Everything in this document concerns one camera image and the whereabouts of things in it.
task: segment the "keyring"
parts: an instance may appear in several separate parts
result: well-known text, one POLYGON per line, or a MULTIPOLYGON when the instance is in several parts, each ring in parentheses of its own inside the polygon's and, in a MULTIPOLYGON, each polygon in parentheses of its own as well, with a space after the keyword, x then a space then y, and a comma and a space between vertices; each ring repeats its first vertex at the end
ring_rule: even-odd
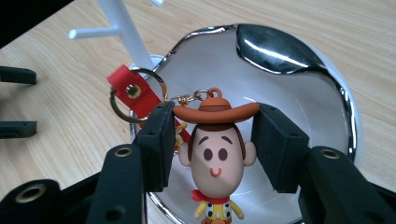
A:
MULTIPOLYGON (((134 68, 130 69, 130 71, 133 73, 139 73, 139 74, 144 73, 151 77, 154 77, 160 84, 161 89, 163 91, 163 102, 168 101, 168 90, 166 88, 165 82, 163 81, 163 79, 160 76, 158 76, 157 73, 155 73, 147 68, 140 68, 140 67, 134 67, 134 68)), ((126 91, 128 97, 131 99, 138 98, 141 93, 140 88, 134 84, 129 85, 125 91, 126 91)), ((133 118, 131 116, 128 116, 128 115, 122 113, 122 111, 120 111, 119 107, 116 104, 116 98, 114 97, 115 93, 116 93, 116 90, 113 87, 111 87, 110 97, 109 97, 111 108, 113 108, 113 111, 116 113, 117 116, 119 116, 120 119, 123 119, 129 123, 144 123, 148 119, 149 116, 146 116, 142 119, 136 119, 136 118, 133 118)))

